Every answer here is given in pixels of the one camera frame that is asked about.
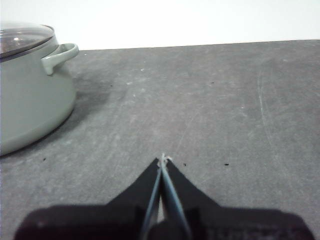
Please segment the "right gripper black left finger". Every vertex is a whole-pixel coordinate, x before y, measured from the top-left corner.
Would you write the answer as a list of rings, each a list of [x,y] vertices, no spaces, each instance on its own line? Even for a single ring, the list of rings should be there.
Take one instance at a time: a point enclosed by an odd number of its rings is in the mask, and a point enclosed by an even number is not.
[[[137,240],[150,217],[160,182],[155,158],[138,178],[110,202],[67,204],[28,213],[16,240]]]

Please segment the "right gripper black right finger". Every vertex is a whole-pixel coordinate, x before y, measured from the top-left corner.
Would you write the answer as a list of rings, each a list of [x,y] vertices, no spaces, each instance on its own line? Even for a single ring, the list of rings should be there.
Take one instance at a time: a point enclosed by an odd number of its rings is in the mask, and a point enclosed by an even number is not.
[[[312,240],[304,220],[270,208],[218,204],[193,185],[169,157],[161,159],[167,215],[191,240]]]

